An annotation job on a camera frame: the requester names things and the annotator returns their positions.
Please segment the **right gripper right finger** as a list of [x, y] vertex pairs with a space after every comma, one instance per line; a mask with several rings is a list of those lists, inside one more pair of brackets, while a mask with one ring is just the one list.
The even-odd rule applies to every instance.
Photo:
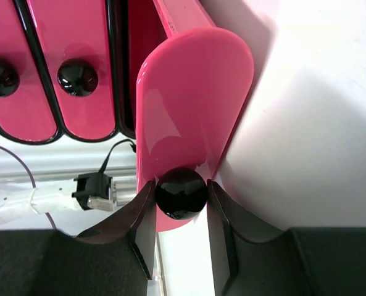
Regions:
[[289, 295], [289, 233], [207, 182], [207, 221], [216, 295]]

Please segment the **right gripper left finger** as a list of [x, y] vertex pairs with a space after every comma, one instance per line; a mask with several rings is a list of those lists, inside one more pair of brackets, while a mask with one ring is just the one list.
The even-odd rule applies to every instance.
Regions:
[[156, 240], [155, 181], [148, 181], [136, 197], [111, 216], [79, 233], [90, 244], [127, 239], [147, 279], [152, 278]]

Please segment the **pink bottom drawer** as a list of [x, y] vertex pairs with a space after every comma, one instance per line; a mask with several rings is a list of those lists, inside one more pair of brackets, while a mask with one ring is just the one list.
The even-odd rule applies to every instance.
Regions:
[[151, 1], [161, 38], [136, 79], [137, 189], [167, 171], [215, 174], [254, 78], [249, 46], [198, 1]]

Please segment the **pink drawer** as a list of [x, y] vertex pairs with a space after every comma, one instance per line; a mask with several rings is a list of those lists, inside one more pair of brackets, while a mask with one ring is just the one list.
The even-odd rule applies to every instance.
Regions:
[[104, 1], [29, 1], [64, 128], [84, 141], [116, 129]]
[[26, 144], [45, 144], [58, 135], [12, 1], [0, 1], [0, 135]]
[[137, 189], [167, 171], [215, 174], [254, 78], [249, 46], [198, 1], [151, 1], [161, 38], [136, 79]]

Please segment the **pink top drawer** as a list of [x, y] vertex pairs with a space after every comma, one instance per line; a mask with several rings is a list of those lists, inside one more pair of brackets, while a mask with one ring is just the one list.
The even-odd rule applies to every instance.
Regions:
[[45, 144], [58, 135], [12, 1], [0, 1], [0, 135], [26, 144]]

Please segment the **black drawer cabinet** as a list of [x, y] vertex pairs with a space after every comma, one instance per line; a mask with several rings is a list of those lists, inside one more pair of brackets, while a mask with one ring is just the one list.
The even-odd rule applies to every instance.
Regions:
[[111, 139], [115, 135], [122, 133], [133, 138], [133, 117], [131, 114], [130, 99], [126, 94], [128, 81], [125, 75], [127, 65], [127, 2], [126, 1], [104, 1], [106, 4], [106, 25], [109, 40], [109, 58], [111, 69], [111, 85], [114, 98], [114, 113], [117, 124], [115, 133], [102, 141], [84, 141], [68, 134], [64, 128], [62, 115], [56, 99], [56, 93], [52, 84], [40, 40], [36, 32], [34, 19], [28, 6], [29, 1], [12, 1], [23, 28], [27, 43], [30, 48], [36, 69], [40, 76], [41, 83], [50, 103], [52, 114], [57, 123], [58, 135], [51, 142], [56, 141], [61, 136], [68, 136], [81, 142], [102, 142]]

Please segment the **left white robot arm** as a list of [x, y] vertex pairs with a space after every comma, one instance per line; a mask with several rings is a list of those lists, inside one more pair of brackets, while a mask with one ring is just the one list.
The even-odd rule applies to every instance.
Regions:
[[0, 191], [0, 225], [58, 210], [81, 210], [66, 185], [36, 187], [21, 191]]

